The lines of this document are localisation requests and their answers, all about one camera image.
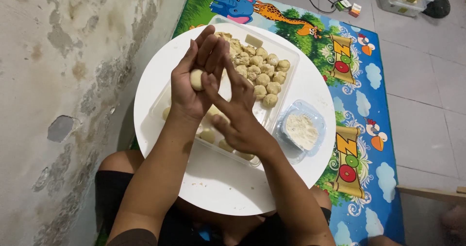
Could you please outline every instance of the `floor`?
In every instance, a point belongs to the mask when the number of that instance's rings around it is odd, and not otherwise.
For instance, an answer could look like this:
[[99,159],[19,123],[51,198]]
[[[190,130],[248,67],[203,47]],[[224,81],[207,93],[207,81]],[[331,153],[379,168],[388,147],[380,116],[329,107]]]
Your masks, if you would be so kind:
[[[275,0],[313,12],[309,0]],[[400,184],[454,191],[466,186],[466,0],[450,0],[451,13],[435,20],[381,10],[377,0],[339,21],[379,35]],[[330,10],[327,0],[312,0]],[[402,196],[407,245],[443,245],[438,216],[448,205]]]

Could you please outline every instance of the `plastic container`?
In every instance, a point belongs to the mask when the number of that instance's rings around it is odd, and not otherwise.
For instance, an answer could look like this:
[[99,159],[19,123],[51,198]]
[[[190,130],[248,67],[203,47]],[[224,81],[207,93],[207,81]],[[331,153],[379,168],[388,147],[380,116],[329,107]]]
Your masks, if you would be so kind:
[[[319,136],[317,137],[314,146],[310,150],[307,150],[298,145],[290,137],[290,134],[286,129],[286,122],[288,116],[291,114],[306,115],[311,119],[313,126],[317,129]],[[279,121],[275,126],[274,136],[285,153],[285,156],[288,158],[288,161],[291,164],[298,164],[305,157],[312,157],[317,154],[319,148],[322,145],[326,131],[327,126],[325,125],[325,120],[322,115],[308,102],[304,100],[296,100],[288,107],[287,111],[283,112],[283,114],[280,116]]]
[[[211,22],[214,22],[213,25],[215,26],[215,30],[217,32],[230,33],[233,36],[233,38],[239,39],[243,45],[247,45],[245,43],[245,38],[247,34],[252,35],[262,40],[264,42],[262,47],[265,50],[267,50],[268,53],[274,53],[277,55],[277,57],[280,60],[288,59],[288,61],[290,62],[290,69],[287,72],[287,78],[285,80],[285,83],[282,85],[282,91],[278,94],[278,102],[275,105],[275,107],[264,108],[261,104],[261,101],[256,101],[253,107],[253,113],[255,117],[257,118],[257,120],[265,127],[267,131],[272,133],[277,123],[278,117],[280,115],[280,111],[285,102],[284,100],[286,99],[286,95],[288,94],[289,86],[291,85],[291,81],[293,80],[296,67],[298,66],[298,63],[300,60],[298,53],[296,53],[294,50],[286,46],[282,46],[281,44],[278,44],[277,42],[267,38],[266,36],[263,36],[261,34],[254,32],[253,30],[249,29],[246,25],[237,24],[235,22],[230,21],[229,19],[225,17],[215,16],[213,17]],[[171,100],[170,100],[171,94],[172,94],[171,88],[172,88],[171,82],[168,81],[167,85],[161,91],[160,95],[157,97],[154,104],[152,105],[150,109],[150,116],[153,119],[162,120],[163,110],[171,105]],[[232,95],[231,84],[230,84],[230,80],[228,76],[225,75],[224,77],[222,77],[222,81],[220,83],[220,89],[218,90],[218,93],[226,100],[231,99],[231,95]],[[206,128],[213,130],[215,134],[215,142],[211,144],[209,142],[201,140],[199,137],[195,138],[196,142],[202,143],[203,145],[225,156],[235,159],[243,164],[250,165],[253,167],[257,167],[260,165],[260,160],[257,157],[254,157],[252,160],[248,161],[248,160],[245,160],[239,157],[240,154],[236,150],[233,153],[230,153],[230,152],[227,152],[219,148],[218,142],[224,139],[224,137],[217,130],[215,130],[206,119],[202,120],[201,125],[198,128],[198,134],[201,133],[201,131]]]

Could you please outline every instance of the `flour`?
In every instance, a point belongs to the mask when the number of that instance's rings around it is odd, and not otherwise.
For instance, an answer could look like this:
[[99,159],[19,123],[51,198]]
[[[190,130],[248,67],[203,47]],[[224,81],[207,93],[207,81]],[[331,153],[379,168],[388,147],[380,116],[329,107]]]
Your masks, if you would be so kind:
[[290,114],[286,129],[291,139],[306,150],[311,150],[319,137],[319,132],[312,124],[311,119],[304,114]]

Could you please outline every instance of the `concrete wall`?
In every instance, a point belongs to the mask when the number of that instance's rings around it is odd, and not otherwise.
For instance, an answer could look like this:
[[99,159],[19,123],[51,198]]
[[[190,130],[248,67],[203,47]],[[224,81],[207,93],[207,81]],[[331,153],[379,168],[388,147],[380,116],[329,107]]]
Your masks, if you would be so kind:
[[83,198],[184,1],[0,0],[0,245],[68,245],[95,218]]

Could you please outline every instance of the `cartoon elephant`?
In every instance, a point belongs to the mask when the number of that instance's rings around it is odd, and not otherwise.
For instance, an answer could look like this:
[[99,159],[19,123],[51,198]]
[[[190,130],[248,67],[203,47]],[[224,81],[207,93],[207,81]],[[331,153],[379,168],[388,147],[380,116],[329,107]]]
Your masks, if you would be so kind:
[[253,20],[253,4],[256,0],[213,0],[210,11],[227,17],[237,23],[246,24]]

